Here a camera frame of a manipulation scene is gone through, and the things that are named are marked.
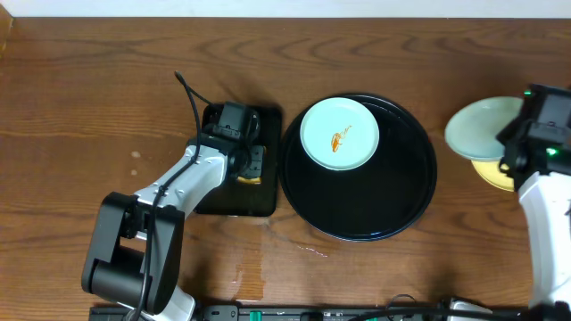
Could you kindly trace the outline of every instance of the wire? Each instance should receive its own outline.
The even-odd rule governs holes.
[[[389,303],[385,307],[385,310],[388,310],[393,305],[394,301],[399,299],[399,298],[409,298],[409,299],[412,299],[415,303],[417,302],[417,299],[415,299],[410,294],[397,294],[397,295],[393,296],[393,298],[389,301]],[[386,316],[386,318],[389,319],[390,321],[393,321],[392,316]]]
[[[186,84],[185,79],[182,78],[182,75],[180,74],[179,71],[175,71],[175,76],[177,77],[178,81],[182,84],[182,86],[185,87],[187,93],[190,91],[191,93],[193,93],[193,95],[196,96],[196,98],[202,100],[202,101],[205,102],[207,105],[209,105],[209,106],[214,105],[214,104],[211,103],[208,99],[206,99],[206,98],[202,97],[201,95],[199,95],[198,93],[196,93],[196,92],[193,90],[193,88],[189,87],[189,86]]]
[[[175,77],[177,77],[180,84],[185,88],[186,94],[188,95],[188,99],[190,99],[190,103],[193,106],[194,120],[196,120],[196,149],[194,150],[193,157],[190,158],[188,163],[186,163],[185,166],[177,170],[177,172],[174,173],[169,179],[167,179],[167,181],[164,182],[164,184],[159,186],[157,194],[154,197],[153,206],[151,207],[151,211],[149,212],[149,224],[146,229],[147,233],[146,233],[146,245],[145,245],[145,262],[144,262],[145,265],[143,266],[143,286],[141,286],[141,294],[139,296],[137,309],[135,310],[129,321],[138,321],[138,319],[141,317],[141,312],[143,312],[147,298],[149,296],[149,290],[150,290],[149,283],[151,283],[150,280],[151,249],[153,248],[154,223],[156,220],[156,211],[157,207],[159,206],[159,201],[161,200],[161,197],[164,196],[167,189],[169,189],[169,185],[172,184],[172,182],[174,182],[175,179],[177,179],[177,177],[180,176],[180,174],[185,172],[185,170],[187,170],[192,164],[196,162],[196,158],[198,158],[198,154],[200,152],[200,136],[201,136],[200,118],[198,116],[198,109],[196,108],[196,103],[194,102],[193,94],[201,98],[201,100],[204,101],[205,103],[210,104],[210,102],[202,98],[190,86],[186,84],[186,81],[182,77],[180,72],[175,71]]]
[[[464,311],[457,309],[434,309],[434,308],[413,308],[413,309],[392,309],[367,313],[348,321],[366,321],[374,317],[389,317],[395,315],[432,315],[442,317],[468,317],[487,321],[516,321],[517,317],[498,316],[489,313]]]

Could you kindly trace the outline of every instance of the light blue plate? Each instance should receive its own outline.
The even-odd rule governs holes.
[[[471,103],[446,125],[446,143],[469,160],[499,161],[504,147],[496,135],[519,114],[523,102],[517,97],[492,97]]]

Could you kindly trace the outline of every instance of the stacked plates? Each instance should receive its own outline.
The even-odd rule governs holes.
[[[374,95],[314,104],[285,133],[285,196],[317,229],[352,241],[395,235],[430,202],[436,159],[410,113]]]
[[[472,161],[477,173],[489,184],[513,191],[513,180],[500,172],[504,148],[496,140],[518,114],[523,99],[493,97],[471,103],[456,113],[446,126],[446,143],[460,156]]]

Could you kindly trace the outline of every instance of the white wall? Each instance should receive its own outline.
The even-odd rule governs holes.
[[[571,18],[571,0],[0,0],[14,17]]]

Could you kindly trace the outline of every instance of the green light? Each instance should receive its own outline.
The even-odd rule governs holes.
[[[553,156],[553,155],[557,155],[559,151],[556,150],[555,148],[547,148],[545,150],[545,152],[547,152],[549,154],[549,156]]]

